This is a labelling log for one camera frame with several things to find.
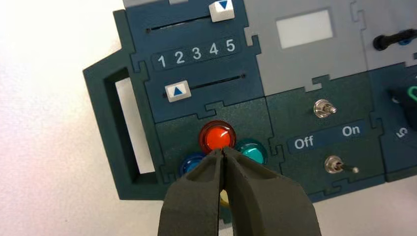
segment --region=number 1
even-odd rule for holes
[[[164,67],[164,68],[165,68],[165,59],[164,59],[164,56],[161,56],[161,57],[158,59],[158,61],[160,61],[160,62],[162,63],[162,67]]]

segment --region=number 4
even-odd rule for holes
[[[213,43],[213,45],[211,46],[210,53],[211,54],[216,54],[216,55],[219,53],[219,50],[216,47],[216,43]]]

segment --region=number 5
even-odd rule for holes
[[[233,42],[233,39],[229,39],[226,41],[227,51],[229,52],[233,52],[236,48],[232,42]]]

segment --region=black knob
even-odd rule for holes
[[[408,29],[401,31],[400,33],[393,34],[391,36],[379,35],[374,39],[374,48],[378,51],[387,49],[388,46],[394,43],[398,43],[405,40],[413,40],[417,37],[417,30]]]

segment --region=white rectangle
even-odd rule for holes
[[[333,37],[328,10],[276,22],[282,49]]]

